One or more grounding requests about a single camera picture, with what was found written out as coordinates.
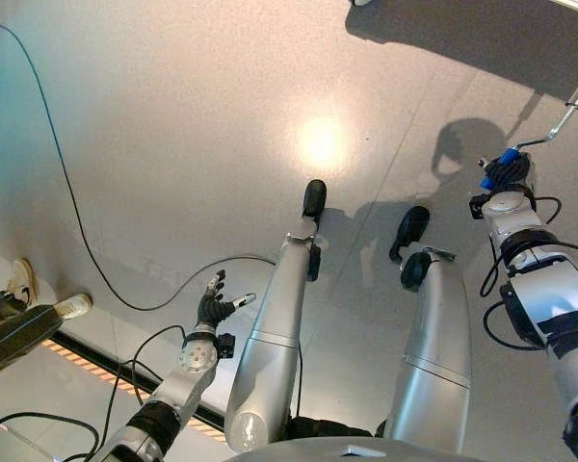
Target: person's leg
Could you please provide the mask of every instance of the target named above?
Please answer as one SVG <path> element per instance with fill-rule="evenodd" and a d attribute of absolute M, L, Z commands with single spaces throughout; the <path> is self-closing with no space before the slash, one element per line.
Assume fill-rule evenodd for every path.
<path fill-rule="evenodd" d="M 37 305 L 0 321 L 0 371 L 27 354 L 62 325 L 53 305 Z"/>
<path fill-rule="evenodd" d="M 26 310 L 36 299 L 36 291 L 32 268 L 21 260 L 13 262 L 13 277 L 7 289 L 0 293 L 0 371 L 51 336 L 64 320 L 81 316 L 92 307 L 90 299 L 79 294 L 55 305 Z"/>

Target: white sneaker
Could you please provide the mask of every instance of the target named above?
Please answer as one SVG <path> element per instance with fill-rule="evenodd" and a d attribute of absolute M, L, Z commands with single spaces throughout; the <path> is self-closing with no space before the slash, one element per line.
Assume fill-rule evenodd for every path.
<path fill-rule="evenodd" d="M 70 296 L 60 303 L 54 305 L 61 320 L 72 320 L 78 316 L 83 316 L 92 308 L 92 301 L 86 294 Z"/>
<path fill-rule="evenodd" d="M 7 283 L 6 292 L 30 306 L 37 301 L 37 282 L 28 260 L 19 258 L 13 262 L 13 275 Z"/>

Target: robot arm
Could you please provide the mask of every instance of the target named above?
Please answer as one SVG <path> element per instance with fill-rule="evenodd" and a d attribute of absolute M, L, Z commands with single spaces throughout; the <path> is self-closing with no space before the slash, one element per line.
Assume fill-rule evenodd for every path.
<path fill-rule="evenodd" d="M 383 437 L 460 452 L 471 388 L 471 339 L 466 290 L 454 260 L 426 246 L 403 267 L 403 287 L 418 293 L 419 304 Z"/>
<path fill-rule="evenodd" d="M 160 462 L 177 434 L 195 414 L 201 394 L 212 383 L 219 359 L 233 355 L 234 338 L 217 338 L 216 327 L 236 309 L 255 300 L 247 294 L 220 302 L 224 271 L 208 284 L 176 366 L 144 406 L 92 458 L 92 462 Z"/>
<path fill-rule="evenodd" d="M 568 415 L 564 440 L 578 457 L 578 265 L 535 211 L 527 154 L 506 155 L 505 164 L 483 163 L 493 191 L 474 197 L 471 212 L 486 220 L 506 266 L 500 294 L 515 332 L 547 352 Z"/>
<path fill-rule="evenodd" d="M 298 363 L 306 280 L 317 279 L 321 250 L 314 243 L 326 205 L 321 180 L 308 183 L 302 219 L 288 233 L 257 320 L 242 353 L 224 417 L 225 437 L 236 452 L 286 437 Z"/>

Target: orange light strip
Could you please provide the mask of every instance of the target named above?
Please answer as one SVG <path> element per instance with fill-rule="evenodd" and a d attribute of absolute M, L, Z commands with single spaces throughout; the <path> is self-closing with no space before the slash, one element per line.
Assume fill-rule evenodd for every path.
<path fill-rule="evenodd" d="M 82 358 L 81 356 L 79 356 L 76 353 L 73 353 L 70 349 L 64 348 L 62 345 L 56 344 L 52 340 L 45 340 L 42 343 L 42 345 L 44 347 L 50 349 L 54 353 L 59 354 L 67 361 L 70 361 L 71 363 L 75 364 L 76 366 L 79 366 L 84 371 L 89 372 L 93 375 L 96 375 L 96 377 L 98 377 L 99 379 L 101 379 L 104 382 L 110 383 L 112 386 L 114 385 L 114 381 L 116 380 L 116 375 L 113 374 L 112 372 L 109 372 L 109 371 L 106 371 L 102 368 L 99 368 L 96 364 L 91 363 L 90 361 Z M 122 379 L 120 379 L 118 381 L 118 389 L 122 390 L 123 392 L 126 392 L 129 395 L 135 395 L 135 387 L 133 386 L 133 384 L 128 383 Z M 149 393 L 146 393 L 142 390 L 140 390 L 139 394 L 142 397 L 142 399 L 148 399 L 149 398 Z M 187 422 L 187 426 L 189 428 L 191 428 L 192 430 L 198 431 L 199 433 L 202 433 L 205 436 L 209 436 L 210 438 L 213 438 L 214 440 L 218 441 L 219 443 L 226 445 L 226 440 L 225 440 L 224 434 L 222 432 L 220 432 L 216 428 L 213 428 L 212 426 L 208 425 L 207 423 L 203 423 L 201 421 L 198 421 L 195 417 L 192 417 Z"/>

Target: floor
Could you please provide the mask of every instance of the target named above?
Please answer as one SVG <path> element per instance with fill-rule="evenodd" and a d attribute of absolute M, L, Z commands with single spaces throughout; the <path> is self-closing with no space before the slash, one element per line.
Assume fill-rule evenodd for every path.
<path fill-rule="evenodd" d="M 477 291 L 491 257 L 467 202 L 479 192 L 480 157 L 542 136 L 560 117 L 578 82 L 578 13 L 545 0 L 361 9 L 11 0 L 0 1 L 0 22 L 36 63 L 92 250 L 127 300 L 164 301 L 226 256 L 274 260 L 305 184 L 324 179 L 323 262 L 303 306 L 302 413 L 374 430 L 416 305 L 387 250 L 405 211 L 425 204 L 424 242 L 459 255 L 472 310 L 463 452 L 571 460 L 545 358 L 508 352 L 482 330 L 495 296 Z M 0 33 L 0 288 L 10 260 L 26 256 L 43 300 L 93 297 L 93 312 L 64 329 L 120 359 L 167 325 L 193 324 L 219 268 L 225 296 L 264 294 L 273 268 L 235 261 L 153 313 L 122 305 L 82 245 L 52 142 L 21 52 Z M 578 114 L 533 152 L 538 193 L 565 204 L 552 230 L 578 243 Z M 238 357 L 257 308 L 221 324 Z M 509 322 L 494 318 L 512 339 Z M 143 358 L 166 373 L 179 344 L 168 333 Z M 220 365 L 208 406 L 223 412 L 237 361 Z"/>
<path fill-rule="evenodd" d="M 57 414 L 94 426 L 102 433 L 107 402 L 113 382 L 102 380 L 66 360 L 66 356 L 39 346 L 25 360 L 0 373 L 0 417 L 22 411 Z M 124 425 L 137 410 L 133 395 L 118 389 L 109 435 Z M 20 418 L 0 429 L 0 462 L 60 462 L 67 457 L 88 452 L 92 437 L 85 429 L 69 423 Z M 233 452 L 194 423 L 187 426 L 173 444 L 167 462 L 179 462 L 190 453 L 203 462 L 225 460 Z"/>

